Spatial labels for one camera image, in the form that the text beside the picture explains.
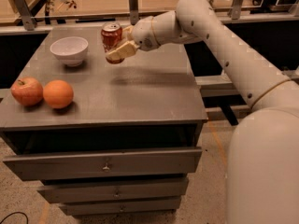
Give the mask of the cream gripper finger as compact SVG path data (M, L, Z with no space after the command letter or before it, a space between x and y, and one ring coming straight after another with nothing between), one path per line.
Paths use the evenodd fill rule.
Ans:
M124 40L128 40L128 41L133 40L133 37L132 37L133 28L134 28L133 25L123 28L121 38Z
M134 40L125 41L121 43L119 46L109 50L106 53L106 58L109 61L116 62L136 54L136 51L139 49L139 46L136 44Z

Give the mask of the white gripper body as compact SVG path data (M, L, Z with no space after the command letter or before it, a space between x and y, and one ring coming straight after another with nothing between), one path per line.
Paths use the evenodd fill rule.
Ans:
M143 51L150 51L160 47L153 31L153 16L139 20L131 32L133 40Z

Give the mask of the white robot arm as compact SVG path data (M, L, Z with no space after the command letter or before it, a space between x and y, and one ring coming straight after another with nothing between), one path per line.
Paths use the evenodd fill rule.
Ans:
M299 85L228 29L207 0L126 28L112 61L167 43L204 42L251 109L227 154L226 224L299 224Z

